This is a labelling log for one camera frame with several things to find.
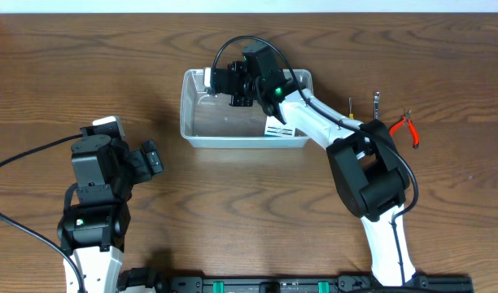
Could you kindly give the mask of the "small black orange hammer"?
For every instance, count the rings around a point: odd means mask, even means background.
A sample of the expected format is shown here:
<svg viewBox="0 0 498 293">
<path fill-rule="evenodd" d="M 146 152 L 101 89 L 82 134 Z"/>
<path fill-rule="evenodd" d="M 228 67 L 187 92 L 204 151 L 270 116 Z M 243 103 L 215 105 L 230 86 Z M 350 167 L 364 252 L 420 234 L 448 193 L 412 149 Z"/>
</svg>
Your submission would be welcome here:
<svg viewBox="0 0 498 293">
<path fill-rule="evenodd" d="M 204 91 L 207 94 L 210 94 L 212 92 L 211 79 L 212 79 L 212 69 L 210 67 L 205 67 L 203 69 L 203 86 L 204 86 Z"/>
</svg>

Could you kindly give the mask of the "clear plastic container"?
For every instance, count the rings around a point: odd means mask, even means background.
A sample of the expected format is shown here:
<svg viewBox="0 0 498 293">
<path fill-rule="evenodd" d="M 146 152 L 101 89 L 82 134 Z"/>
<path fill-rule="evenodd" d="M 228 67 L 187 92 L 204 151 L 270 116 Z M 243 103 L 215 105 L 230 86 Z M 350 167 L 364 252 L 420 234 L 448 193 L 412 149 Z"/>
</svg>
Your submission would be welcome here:
<svg viewBox="0 0 498 293">
<path fill-rule="evenodd" d="M 309 140 L 299 130 L 285 129 L 261 106 L 231 107 L 226 94 L 210 95 L 202 69 L 190 69 L 181 89 L 181 135 L 195 148 L 302 148 Z M 286 130 L 287 136 L 273 131 Z"/>
</svg>

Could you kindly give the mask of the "white blue cardboard box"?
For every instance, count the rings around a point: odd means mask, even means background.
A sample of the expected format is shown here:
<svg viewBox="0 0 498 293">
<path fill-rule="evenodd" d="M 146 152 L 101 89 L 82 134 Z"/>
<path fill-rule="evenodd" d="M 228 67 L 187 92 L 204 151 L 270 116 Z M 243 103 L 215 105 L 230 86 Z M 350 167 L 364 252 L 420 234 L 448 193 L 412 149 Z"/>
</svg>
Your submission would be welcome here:
<svg viewBox="0 0 498 293">
<path fill-rule="evenodd" d="M 294 137 L 296 128 L 282 124 L 273 116 L 268 116 L 265 122 L 264 135 L 266 137 Z"/>
</svg>

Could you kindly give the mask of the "red handled pliers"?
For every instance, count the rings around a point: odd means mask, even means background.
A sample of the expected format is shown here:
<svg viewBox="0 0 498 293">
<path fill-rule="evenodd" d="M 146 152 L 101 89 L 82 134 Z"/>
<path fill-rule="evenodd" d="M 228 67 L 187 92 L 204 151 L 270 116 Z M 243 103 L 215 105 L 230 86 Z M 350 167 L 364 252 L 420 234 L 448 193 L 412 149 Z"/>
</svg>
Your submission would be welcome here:
<svg viewBox="0 0 498 293">
<path fill-rule="evenodd" d="M 420 137 L 419 137 L 419 133 L 418 133 L 418 131 L 413 123 L 411 114 L 412 114 L 411 110 L 404 110 L 404 114 L 400 117 L 400 119 L 389 128 L 389 134 L 393 137 L 394 134 L 403 125 L 407 125 L 408 130 L 409 130 L 411 137 L 412 137 L 412 140 L 413 140 L 413 149 L 417 149 L 420 145 Z"/>
</svg>

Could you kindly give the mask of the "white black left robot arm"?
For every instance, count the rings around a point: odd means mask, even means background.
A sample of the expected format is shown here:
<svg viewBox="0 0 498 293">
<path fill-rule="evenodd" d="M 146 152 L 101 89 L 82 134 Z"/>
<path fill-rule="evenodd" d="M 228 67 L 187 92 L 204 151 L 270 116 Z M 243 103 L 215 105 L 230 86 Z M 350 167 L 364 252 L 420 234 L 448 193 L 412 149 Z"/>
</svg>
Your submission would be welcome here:
<svg viewBox="0 0 498 293">
<path fill-rule="evenodd" d="M 69 292 L 117 292 L 135 185 L 164 172 L 153 141 L 130 150 L 116 122 L 84 127 L 74 142 L 76 181 L 65 194 L 58 224 Z"/>
</svg>

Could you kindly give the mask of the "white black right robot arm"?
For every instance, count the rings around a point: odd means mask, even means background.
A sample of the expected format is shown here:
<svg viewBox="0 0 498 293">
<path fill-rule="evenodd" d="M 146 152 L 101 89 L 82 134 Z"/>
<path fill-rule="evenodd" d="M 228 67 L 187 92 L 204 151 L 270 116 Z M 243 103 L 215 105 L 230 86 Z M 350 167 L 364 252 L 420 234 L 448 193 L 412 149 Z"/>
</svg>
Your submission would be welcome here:
<svg viewBox="0 0 498 293">
<path fill-rule="evenodd" d="M 364 226 L 373 276 L 384 286 L 408 284 L 416 270 L 403 217 L 414 204 L 406 201 L 405 191 L 417 181 L 381 121 L 362 123 L 336 112 L 272 61 L 245 59 L 226 69 L 208 68 L 204 84 L 211 94 L 230 95 L 234 106 L 258 103 L 267 116 L 324 148 L 340 199 Z"/>
</svg>

